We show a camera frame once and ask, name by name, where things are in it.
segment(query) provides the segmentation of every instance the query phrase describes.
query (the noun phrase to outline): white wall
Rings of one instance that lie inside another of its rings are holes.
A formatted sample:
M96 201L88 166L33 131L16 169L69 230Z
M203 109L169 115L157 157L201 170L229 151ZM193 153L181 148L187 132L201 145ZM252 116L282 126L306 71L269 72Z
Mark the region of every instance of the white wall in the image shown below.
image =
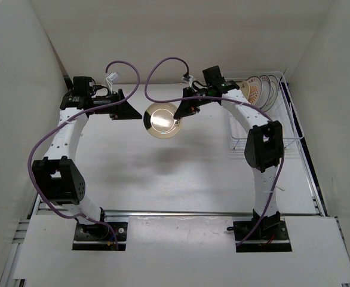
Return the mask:
M108 62L135 64L142 81L159 60L179 56L192 75L271 70L291 75L332 0L30 0L69 75L104 78ZM134 72L118 68L120 83ZM167 63L153 82L179 82Z
M350 0L336 1L290 81L331 216L350 255Z
M29 151L56 125L64 91L30 4L0 1L0 278L18 221L35 198L26 170Z

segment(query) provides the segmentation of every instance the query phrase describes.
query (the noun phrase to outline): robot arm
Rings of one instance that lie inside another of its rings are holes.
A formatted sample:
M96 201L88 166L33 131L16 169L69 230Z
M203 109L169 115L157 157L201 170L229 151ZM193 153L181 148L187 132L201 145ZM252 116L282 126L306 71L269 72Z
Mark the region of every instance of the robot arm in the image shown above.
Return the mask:
M223 94L222 97L249 103L241 91L237 89L228 91L226 94ZM222 107L228 110L235 117L235 119L240 123L247 134L249 134L250 130L254 127L268 125L269 120L267 118L248 106L222 101ZM260 215L262 214L264 206L269 198L269 193L271 192L272 184L276 177L277 167L271 166L265 169L264 172L261 172L259 169L252 167L252 171L254 176L255 190L255 203L253 210L258 215ZM271 200L272 201L265 213L265 216L268 217L276 215L278 213L276 197L273 196Z
M74 77L73 81L73 89L63 97L60 105L59 125L83 110L124 99L122 90L93 97L95 92L90 77ZM74 163L79 138L91 114L82 114L60 129L44 158L33 162L32 170L38 186L52 204L62 206L72 215L84 214L103 221L103 211L85 194L85 180ZM99 109L95 114L109 114L112 120L142 119L128 102ZM94 225L81 216L78 222Z
M242 125L248 135L244 154L247 163L252 167L254 176L253 219L257 222L269 199L277 166L283 155L283 128L278 121L271 121L265 114L247 106L249 102L241 93L239 86L234 81L226 81L218 66L204 70L203 75L207 85L205 88L199 88L196 91L190 87L183 89L183 98L197 96L199 99L181 102L174 118L195 115L200 112L201 105L216 101ZM219 98L237 100L247 105L216 100ZM280 213L277 208L276 196L272 196L260 229L262 229L261 231L266 230L276 226L279 222Z

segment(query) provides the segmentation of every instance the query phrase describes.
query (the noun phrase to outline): white floor panel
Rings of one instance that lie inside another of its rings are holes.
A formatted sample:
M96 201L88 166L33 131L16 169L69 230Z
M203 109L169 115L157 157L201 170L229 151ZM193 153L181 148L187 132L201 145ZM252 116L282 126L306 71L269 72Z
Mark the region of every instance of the white floor panel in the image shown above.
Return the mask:
M127 95L132 86L122 87ZM156 99L182 96L180 84L150 85L149 91ZM129 102L142 115L151 104L143 86ZM243 152L228 148L225 116L217 103L202 106L166 140L151 136L142 120L91 116L76 154L86 193L104 209L251 212L253 174ZM280 212L315 213L297 149L286 157L277 189Z
M33 216L15 278L27 286L330 286L350 283L335 219L286 218L292 252L237 254L228 217L130 217L125 252L72 251L74 220Z

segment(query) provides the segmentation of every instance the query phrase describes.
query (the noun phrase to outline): wire rack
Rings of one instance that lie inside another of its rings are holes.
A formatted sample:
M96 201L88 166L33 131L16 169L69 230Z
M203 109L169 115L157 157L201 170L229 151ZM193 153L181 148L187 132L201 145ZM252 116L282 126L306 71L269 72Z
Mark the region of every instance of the wire rack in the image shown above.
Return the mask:
M222 74L226 80L238 82L245 81L251 76L260 77L262 75L274 75L279 81L277 99L273 107L268 110L266 114L269 115L269 117L274 121L278 120L283 125L283 141L285 149L289 149L293 142L304 137L304 132L302 130L296 108L294 107L285 76L282 72L223 72ZM294 123L295 120L298 122L300 127L299 131L297 131ZM228 127L229 148L233 151L243 151L245 149L245 144L247 143L247 133L240 126L234 116L228 111L226 111L226 123Z

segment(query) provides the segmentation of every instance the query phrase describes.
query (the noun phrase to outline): purple cable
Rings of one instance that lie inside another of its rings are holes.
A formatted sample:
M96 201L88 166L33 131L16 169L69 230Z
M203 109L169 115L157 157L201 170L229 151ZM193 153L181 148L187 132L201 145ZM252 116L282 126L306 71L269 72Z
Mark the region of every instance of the purple cable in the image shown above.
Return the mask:
M173 100L155 100L153 98L151 98L148 93L147 93L147 88L148 88L148 85L149 85L149 81L151 79L151 76L152 74L155 72L156 69L158 69L158 67L163 64L164 62L168 61L168 60L178 60L178 61L181 61L182 63L185 64L186 68L187 68L187 73L189 72L189 68L188 68L188 64L181 58L178 58L178 57L168 57L168 58L165 58L163 60L161 60L159 63L157 63L155 65L155 67L153 67L153 69L151 70L150 74L148 75L147 77L147 80L146 80L146 84L145 84L145 96L147 97L147 99L149 99L151 102L154 102L154 103L172 103L172 102L178 102L178 101L184 101L184 100L199 100L199 99L203 99L203 100L206 100L206 99L210 99L210 100L225 100L227 102L232 102L232 103L237 103L239 105L243 105L243 106L248 106L250 107L251 109L254 109L255 111L259 112L261 115L263 115L265 118L271 120L271 118L266 114L264 113L261 109L259 109L258 107L254 106L254 105L251 105L250 103L244 103L244 102L240 102L239 100L233 100L233 99L226 99L226 98L222 98L222 97L209 97L209 96L195 96L195 97L180 97L178 99L173 99ZM280 162L280 166L277 170L277 173L276 173L276 176L275 176L275 180L272 184L272 188L271 188L271 192L269 194L269 197L268 197L268 200L265 204L265 207L264 207L264 211L263 213L261 214L259 220L256 222L256 224L254 225L254 227L251 229L251 231L242 239L242 241L240 241L239 243L236 244L236 246L240 246L242 245L256 230L256 228L260 225L261 221L263 220L264 216L265 216L265 213L266 211L268 210L268 207L269 205L271 204L271 200L272 200L272 196L273 196L273 193L274 193L274 190L275 190L275 187L276 187L276 184L277 184L277 180L278 178L280 177L280 173L281 173L281 169L283 168L283 165L284 165L284 150L283 150L283 155L281 157L281 162Z
M115 106L115 105L119 105L121 103L124 103L125 101L127 101L133 94L135 94L135 92L137 91L138 87L139 87L139 83L140 83L140 75L139 75L139 72L137 70L137 68L135 68L131 63L128 63L128 62L125 62L125 61L120 61L120 60L117 60L117 61L113 61L113 62L110 62L107 67L106 67L106 73L108 72L108 69L111 65L113 64L116 64L116 63L122 63L122 64L125 64L125 65L128 65L130 66L132 69L134 69L136 75L137 75L137 84L135 86L135 88L133 89L133 91L123 100L120 100L119 102L115 102L115 103L108 103L107 105L103 105L103 106L96 106L94 108L90 108L90 109L85 109L75 115L73 115L72 117L68 118L65 122L63 122L61 125L59 125L58 127L56 127L55 129L53 129L52 131L50 131L47 135L45 135L42 139L40 139L36 144L35 146L32 148L30 154L29 154L29 157L27 159L27 172L29 173L29 177L30 177L30 180L32 181L35 189L37 190L37 193L39 194L39 196L41 196L42 200L47 204L47 206L50 207L50 209L55 213L57 214L58 216L61 216L62 218L65 218L65 219L74 219L74 218L77 218L79 216L81 217L84 217L86 218L87 220L93 222L93 223L96 223L96 224L101 224L101 225L105 225L108 227L108 229L111 231L111 233L114 235L114 241L116 243L116 249L118 250L118 241L116 239L116 234L115 234L115 231L114 229L106 222L101 222L101 221L96 221L92 218L87 218L83 213L79 213L79 214L76 214L76 215L65 215L63 213L61 213L58 209L56 209L54 207L53 204L51 204L51 202L46 198L46 196L44 195L44 193L41 191L41 189L38 187L38 184L36 182L36 179L34 177L34 174L33 174L33 171L32 171L32 160L33 160L33 155L35 153L35 151L37 150L37 148L44 142L46 141L50 136L52 136L53 134L57 133L60 129L62 129L65 125L68 124L68 122L71 122L72 120L76 119L77 117L79 117L80 115L83 115L85 113L88 113L88 112L94 112L98 109L105 109L105 108L108 108L110 106Z
M181 61L182 63L184 63L187 67L187 72L189 70L188 68L188 64L181 58L178 58L178 57L168 57L168 58L165 58L163 60L161 60L159 63L157 63L155 65L155 67L153 67L153 69L151 70L149 76L147 77L147 80L146 80L146 84L145 84L145 96L147 97L147 99L149 99L151 102L154 102L154 103L172 103L172 102L178 102L178 101L184 101L184 100L200 100L200 99L203 99L203 100L206 100L206 99L210 99L210 100L225 100L227 102L232 102L232 103L238 103L240 105L243 105L243 106L249 106L250 108L256 110L257 112L259 112L260 114L262 114L264 117L266 117L267 119L271 120L271 118L266 114L264 113L261 109L259 109L258 107L254 106L254 105L251 105L250 103L244 103L244 102L240 102L238 100L233 100L233 99L225 99L225 98L221 98L221 97L210 97L210 96L204 96L204 97L201 97L201 96L195 96L195 97L180 97L178 99L172 99L172 100L155 100L153 98L151 98L148 93L147 93L147 88L148 88L148 85L149 85L149 81L151 79L151 76L152 74L155 72L156 69L158 69L158 67L163 64L164 62L168 61L168 60L178 60L178 61Z

